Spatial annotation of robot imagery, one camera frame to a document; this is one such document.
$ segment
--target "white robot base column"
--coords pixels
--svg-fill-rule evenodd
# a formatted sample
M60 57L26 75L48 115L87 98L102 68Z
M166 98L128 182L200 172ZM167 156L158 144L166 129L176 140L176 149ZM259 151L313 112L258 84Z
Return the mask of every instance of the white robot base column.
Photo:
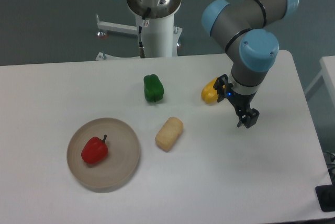
M135 14L136 27L143 24L143 19ZM142 28L142 43L146 58L172 57L174 36L174 14L158 19L146 19Z

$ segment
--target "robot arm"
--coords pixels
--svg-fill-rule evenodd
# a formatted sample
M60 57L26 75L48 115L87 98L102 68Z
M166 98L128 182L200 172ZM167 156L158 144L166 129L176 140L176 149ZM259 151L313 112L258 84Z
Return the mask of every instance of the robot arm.
M228 99L239 117L238 127L253 126L259 116L250 108L260 84L279 51L276 37L263 30L266 25L293 13L299 0L244 0L231 6L225 0L211 3L203 13L202 24L233 61L229 76L214 84L219 98Z

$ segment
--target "black ring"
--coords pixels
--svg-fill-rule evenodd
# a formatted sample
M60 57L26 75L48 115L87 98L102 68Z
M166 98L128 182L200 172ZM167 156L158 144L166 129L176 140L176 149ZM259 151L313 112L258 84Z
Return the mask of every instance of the black ring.
M258 6L261 8L262 13L263 13L263 28L265 27L266 23L267 23L267 16L266 16L266 10L264 8L264 5L260 2L260 0L254 0Z
M248 31L250 31L251 29L244 29L244 30L241 30L240 32L238 32L235 36L233 36L230 41L227 43L227 46L225 47L225 53L228 52L229 50L229 47L232 45L232 43L238 39L241 35L243 35L244 33L247 33Z

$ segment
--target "white table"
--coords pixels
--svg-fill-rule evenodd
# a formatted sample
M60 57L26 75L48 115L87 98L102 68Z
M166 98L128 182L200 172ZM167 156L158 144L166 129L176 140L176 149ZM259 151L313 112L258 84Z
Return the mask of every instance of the white table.
M309 86L304 90L306 99L309 100L316 90L323 84L326 84L330 98L335 106L335 56L322 57L320 59L321 71L312 80Z
M255 126L237 128L228 101L208 106L204 85L229 74L226 55L3 66L0 68L0 223L274 223L334 217L315 187L330 184L292 56L280 51L252 107ZM165 95L148 104L143 77ZM154 142L170 117L184 132L165 153ZM72 135L115 117L137 133L132 179L99 194L68 169Z

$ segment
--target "gray floor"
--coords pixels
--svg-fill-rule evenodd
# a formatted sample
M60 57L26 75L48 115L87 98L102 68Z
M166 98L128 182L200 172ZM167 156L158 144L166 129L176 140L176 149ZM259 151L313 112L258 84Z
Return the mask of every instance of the gray floor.
M200 24L212 1L182 0L175 15L175 24L184 29L179 55L223 52ZM281 49L292 53L303 88L320 71L319 59L335 55L334 3L300 0L293 17L267 27ZM102 21L135 25L125 0L0 0L0 65L94 61L102 50L119 57L138 55L133 36L98 39L96 13ZM324 85L308 104L322 148L335 152L335 108Z

